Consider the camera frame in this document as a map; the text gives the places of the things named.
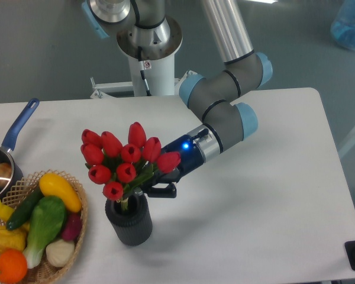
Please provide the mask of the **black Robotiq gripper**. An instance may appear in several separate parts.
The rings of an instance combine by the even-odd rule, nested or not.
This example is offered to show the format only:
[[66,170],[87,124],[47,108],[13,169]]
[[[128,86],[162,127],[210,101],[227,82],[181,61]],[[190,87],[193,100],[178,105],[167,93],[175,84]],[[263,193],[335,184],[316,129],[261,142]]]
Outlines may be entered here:
[[193,142],[190,135],[183,135],[162,148],[162,154],[176,151],[180,154],[180,163],[168,173],[157,173],[154,179],[150,179],[140,185],[140,189],[149,198],[176,198],[176,185],[188,173],[202,166],[204,158],[199,147]]

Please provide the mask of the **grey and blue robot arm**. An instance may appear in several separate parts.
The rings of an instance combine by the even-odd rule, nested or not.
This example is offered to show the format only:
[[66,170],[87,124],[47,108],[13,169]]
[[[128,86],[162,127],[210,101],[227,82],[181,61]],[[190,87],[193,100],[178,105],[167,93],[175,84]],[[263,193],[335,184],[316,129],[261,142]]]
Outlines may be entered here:
[[179,24],[165,13],[163,1],[85,1],[82,9],[101,38],[114,36],[127,56],[130,82],[93,84],[97,94],[132,91],[135,96],[177,94],[201,125],[162,148],[160,163],[152,163],[124,195],[174,198],[182,177],[252,135],[255,112],[240,96],[272,76],[271,62],[256,53],[235,1],[203,1],[202,7],[217,42],[225,69],[206,79],[187,71],[175,78],[175,53],[182,44]]

